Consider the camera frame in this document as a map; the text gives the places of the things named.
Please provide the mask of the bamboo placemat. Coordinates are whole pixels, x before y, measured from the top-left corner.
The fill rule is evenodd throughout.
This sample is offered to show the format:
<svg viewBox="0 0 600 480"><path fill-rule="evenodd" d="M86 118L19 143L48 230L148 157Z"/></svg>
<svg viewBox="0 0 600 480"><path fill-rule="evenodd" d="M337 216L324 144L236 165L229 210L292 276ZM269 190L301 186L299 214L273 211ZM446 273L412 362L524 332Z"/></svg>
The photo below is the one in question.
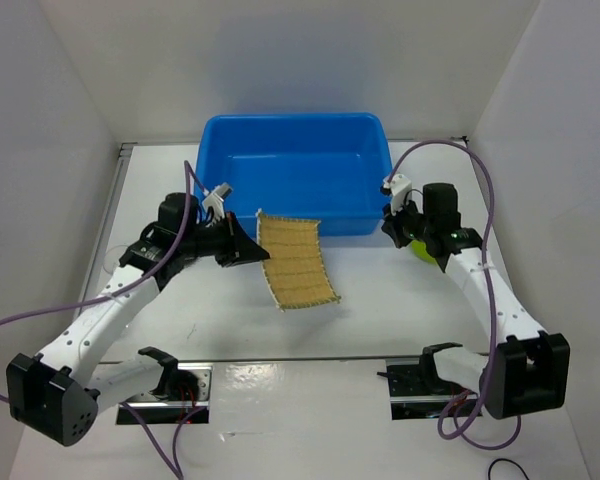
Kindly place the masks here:
<svg viewBox="0 0 600 480"><path fill-rule="evenodd" d="M264 279L281 311L338 303L320 247L317 219L269 215L258 211L256 239L269 253Z"/></svg>

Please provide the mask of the green plastic plate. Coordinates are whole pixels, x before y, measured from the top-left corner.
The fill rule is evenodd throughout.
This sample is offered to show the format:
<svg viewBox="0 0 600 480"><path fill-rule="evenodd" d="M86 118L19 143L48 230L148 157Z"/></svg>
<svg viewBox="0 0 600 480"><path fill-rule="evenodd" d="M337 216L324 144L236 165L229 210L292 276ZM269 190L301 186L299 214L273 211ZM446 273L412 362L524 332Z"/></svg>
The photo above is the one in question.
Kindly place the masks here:
<svg viewBox="0 0 600 480"><path fill-rule="evenodd" d="M429 263L435 264L436 260L432 257L426 249L426 244L422 241L413 240L410 244L411 251L413 254L420 260Z"/></svg>

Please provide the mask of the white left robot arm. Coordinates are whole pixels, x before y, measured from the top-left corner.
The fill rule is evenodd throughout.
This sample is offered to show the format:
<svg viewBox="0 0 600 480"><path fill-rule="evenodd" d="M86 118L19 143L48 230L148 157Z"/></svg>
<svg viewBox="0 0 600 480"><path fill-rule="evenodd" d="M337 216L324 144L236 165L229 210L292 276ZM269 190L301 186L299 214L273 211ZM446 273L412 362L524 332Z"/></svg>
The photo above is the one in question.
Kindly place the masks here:
<svg viewBox="0 0 600 480"><path fill-rule="evenodd" d="M139 239L119 260L111 279L74 322L36 355L16 355L6 369L11 416L38 433L73 446L98 414L141 393L195 402L198 377L178 359L146 346L106 373L96 368L135 317L186 267L212 257L222 267L269 259L232 212L199 218L195 196L171 193Z"/></svg>

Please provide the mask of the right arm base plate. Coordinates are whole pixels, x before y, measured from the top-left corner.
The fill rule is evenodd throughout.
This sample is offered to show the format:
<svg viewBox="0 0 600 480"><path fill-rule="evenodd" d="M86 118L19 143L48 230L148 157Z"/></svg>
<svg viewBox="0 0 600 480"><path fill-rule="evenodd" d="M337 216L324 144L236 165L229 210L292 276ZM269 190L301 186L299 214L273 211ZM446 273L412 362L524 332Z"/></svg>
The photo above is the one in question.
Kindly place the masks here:
<svg viewBox="0 0 600 480"><path fill-rule="evenodd" d="M447 403L464 392L449 382L429 386L418 356L388 359L377 376L387 382L393 420L437 419Z"/></svg>

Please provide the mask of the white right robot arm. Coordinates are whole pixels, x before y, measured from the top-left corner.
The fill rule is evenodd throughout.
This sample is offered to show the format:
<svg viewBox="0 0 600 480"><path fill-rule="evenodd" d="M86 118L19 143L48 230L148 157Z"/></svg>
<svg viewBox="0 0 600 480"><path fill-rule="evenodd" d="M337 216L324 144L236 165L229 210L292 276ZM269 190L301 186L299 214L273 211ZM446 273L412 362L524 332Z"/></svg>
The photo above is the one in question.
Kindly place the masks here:
<svg viewBox="0 0 600 480"><path fill-rule="evenodd" d="M459 288L489 339L479 354L447 342L423 349L418 381L430 393L456 384L479 396L488 414L505 419L563 406L570 346L550 334L523 307L491 261L484 239L461 224L458 194L448 183L430 183L422 201L411 198L412 183L399 175L381 191L382 231L398 248L418 241Z"/></svg>

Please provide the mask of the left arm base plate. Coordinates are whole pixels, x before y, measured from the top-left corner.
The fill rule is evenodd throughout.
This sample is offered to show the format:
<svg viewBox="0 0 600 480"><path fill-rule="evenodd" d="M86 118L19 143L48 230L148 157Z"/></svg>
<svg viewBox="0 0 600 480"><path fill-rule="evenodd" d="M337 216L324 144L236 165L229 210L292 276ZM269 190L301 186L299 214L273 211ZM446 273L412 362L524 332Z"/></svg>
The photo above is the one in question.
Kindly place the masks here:
<svg viewBox="0 0 600 480"><path fill-rule="evenodd" d="M189 362L179 369L185 372L186 382L166 397L141 392L127 400L147 425L176 425L183 419L187 424L209 422L213 365Z"/></svg>

